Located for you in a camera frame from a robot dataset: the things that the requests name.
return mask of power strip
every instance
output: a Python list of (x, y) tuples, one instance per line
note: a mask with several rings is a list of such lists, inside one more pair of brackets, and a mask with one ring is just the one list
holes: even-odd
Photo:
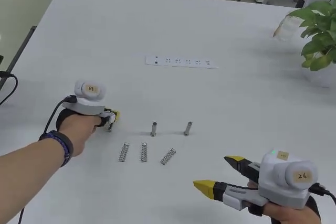
[(183, 59), (175, 57), (146, 56), (146, 65), (185, 68), (218, 68), (211, 60)]

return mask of number label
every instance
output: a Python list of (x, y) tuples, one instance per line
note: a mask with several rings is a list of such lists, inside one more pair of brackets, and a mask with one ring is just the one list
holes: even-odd
[(309, 170), (299, 170), (293, 173), (293, 180), (295, 183), (310, 183), (312, 181), (312, 174)]
[(91, 93), (98, 93), (98, 87), (93, 85), (86, 85), (85, 90)]
[(281, 159), (281, 160), (285, 160), (285, 161), (287, 161), (287, 160), (288, 160), (288, 156), (289, 156), (289, 153), (288, 153), (288, 152), (282, 152), (282, 151), (279, 151), (279, 152), (278, 152), (278, 155), (277, 155), (277, 158), (278, 158), (278, 159)]

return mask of hand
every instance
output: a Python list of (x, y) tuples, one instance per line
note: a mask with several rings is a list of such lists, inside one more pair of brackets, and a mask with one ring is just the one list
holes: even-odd
[[(247, 186), (250, 188), (258, 187), (254, 182), (249, 182)], [(272, 217), (282, 224), (321, 224), (320, 218), (309, 207), (304, 207), (302, 210), (295, 210), (273, 203), (267, 203), (264, 206), (264, 215)]]
[(71, 115), (64, 119), (59, 132), (71, 140), (74, 146), (73, 157), (83, 152), (85, 142), (95, 132), (95, 125), (99, 125), (100, 123), (100, 117), (91, 115)]

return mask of metal spring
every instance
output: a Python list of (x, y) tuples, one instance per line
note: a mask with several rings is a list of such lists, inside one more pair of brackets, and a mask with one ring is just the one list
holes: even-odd
[(119, 155), (119, 162), (125, 162), (126, 155), (127, 155), (129, 147), (130, 147), (130, 143), (124, 143), (122, 145), (120, 155)]
[(164, 156), (163, 159), (161, 159), (160, 163), (165, 165), (171, 158), (172, 156), (176, 153), (175, 149), (170, 149), (167, 154)]
[(141, 156), (140, 156), (141, 162), (147, 162), (147, 143), (141, 144)]

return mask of black cable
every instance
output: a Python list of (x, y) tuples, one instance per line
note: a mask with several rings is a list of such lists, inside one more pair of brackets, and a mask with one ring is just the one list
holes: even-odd
[(51, 121), (52, 121), (54, 115), (56, 114), (56, 111), (58, 110), (58, 108), (59, 108), (59, 107), (62, 105), (62, 103), (64, 103), (64, 102), (65, 102), (65, 99), (63, 99), (62, 101), (60, 101), (59, 103), (57, 103), (56, 107), (54, 108), (54, 111), (52, 112), (51, 116), (49, 117), (49, 120), (48, 120), (48, 122), (47, 122), (47, 124), (46, 124), (46, 127), (44, 128), (43, 133), (47, 133), (47, 130), (48, 130), (48, 128), (49, 128), (49, 125), (50, 125), (50, 123), (51, 123)]
[[(57, 103), (56, 107), (54, 108), (53, 112), (51, 113), (48, 122), (46, 124), (46, 127), (43, 130), (43, 133), (47, 133), (47, 130), (50, 126), (51, 121), (53, 120), (54, 115), (56, 114), (58, 108), (62, 105), (62, 103), (64, 102), (69, 102), (69, 103), (76, 103), (77, 102), (77, 97), (75, 95), (70, 95), (66, 98), (64, 98), (63, 100), (61, 100), (59, 103)], [(20, 212), (20, 217), (19, 217), (19, 222), (17, 224), (21, 224), (22, 221), (22, 216), (23, 216), (23, 212), (25, 211), (25, 208), (23, 208)]]
[(23, 212), (25, 211), (25, 208), (23, 208), (20, 212), (20, 218), (19, 218), (19, 222), (18, 224), (21, 224), (21, 221), (22, 221), (22, 216), (23, 216)]
[(315, 183), (313, 184), (309, 190), (310, 193), (312, 194), (317, 194), (320, 196), (324, 196), (324, 195), (328, 195), (332, 198), (332, 200), (334, 201), (335, 205), (336, 205), (336, 197), (334, 194), (332, 194), (330, 191), (326, 190), (324, 186), (320, 185), (320, 183)]
[(334, 194), (332, 194), (332, 193), (329, 192), (329, 191), (326, 191), (326, 192), (325, 192), (325, 195), (330, 196), (330, 197), (332, 198), (332, 200), (334, 201), (335, 205), (336, 205), (336, 197), (335, 197)]
[(13, 78), (15, 79), (15, 86), (14, 86), (13, 90), (9, 93), (9, 95), (6, 96), (5, 99), (2, 100), (2, 101), (0, 102), (0, 106), (1, 106), (1, 105), (2, 105), (2, 104), (3, 104), (9, 97), (11, 97), (11, 95), (15, 92), (15, 90), (17, 89), (17, 86), (19, 85), (19, 80), (17, 79), (17, 77), (16, 77), (15, 75), (13, 75), (13, 74), (12, 74), (11, 77), (13, 77)]

